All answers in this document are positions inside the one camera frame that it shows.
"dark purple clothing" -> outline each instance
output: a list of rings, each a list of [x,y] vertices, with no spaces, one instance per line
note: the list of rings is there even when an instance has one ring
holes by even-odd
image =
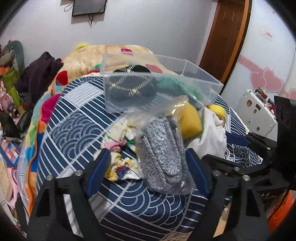
[[[60,58],[55,60],[48,52],[44,52],[21,73],[15,88],[18,93],[29,92],[35,104],[63,65]]]

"yellow ball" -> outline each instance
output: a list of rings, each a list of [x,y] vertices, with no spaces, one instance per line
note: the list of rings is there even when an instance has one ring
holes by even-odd
[[[226,122],[226,111],[222,106],[213,104],[209,107],[209,109],[213,111],[220,120],[223,120],[224,123]]]

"white suitcase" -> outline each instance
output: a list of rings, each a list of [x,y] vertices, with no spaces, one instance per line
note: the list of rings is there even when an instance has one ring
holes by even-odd
[[[246,90],[235,111],[251,132],[267,136],[277,122],[266,105],[254,91]]]

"clear plastic packaging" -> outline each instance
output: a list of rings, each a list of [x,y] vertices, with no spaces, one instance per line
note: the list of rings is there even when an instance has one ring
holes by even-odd
[[[129,115],[134,126],[139,170],[151,191],[186,195],[195,189],[188,170],[182,136],[178,128],[180,115],[188,103],[186,96]]]
[[[133,71],[131,66],[140,70]],[[128,67],[130,71],[120,71]],[[199,107],[200,102],[212,104],[223,87],[188,60],[154,54],[107,52],[101,75],[109,113],[145,110],[181,95],[187,95],[189,102]]]

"colorful blanket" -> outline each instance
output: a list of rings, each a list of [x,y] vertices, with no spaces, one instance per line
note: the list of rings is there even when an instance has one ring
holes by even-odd
[[[54,96],[60,94],[65,86],[76,78],[91,71],[97,72],[100,68],[103,54],[105,52],[114,51],[126,52],[128,54],[126,55],[125,61],[120,63],[111,63],[110,68],[108,69],[109,71],[118,69],[125,64],[128,64],[132,59],[132,53],[153,54],[151,50],[138,45],[93,45],[76,50],[63,60],[63,67],[59,70],[48,90],[43,94],[34,107],[31,124],[26,137],[25,150],[25,160],[28,164],[25,188],[30,200],[28,207],[29,214],[32,211],[36,197],[36,170],[39,160],[39,148],[42,142],[44,131],[47,127],[48,119],[56,101],[58,100],[58,98]],[[146,67],[151,69],[151,71],[158,73],[175,74],[171,71],[168,71],[160,64],[157,66],[154,65],[155,59],[153,58],[152,63],[151,61],[147,62]]]

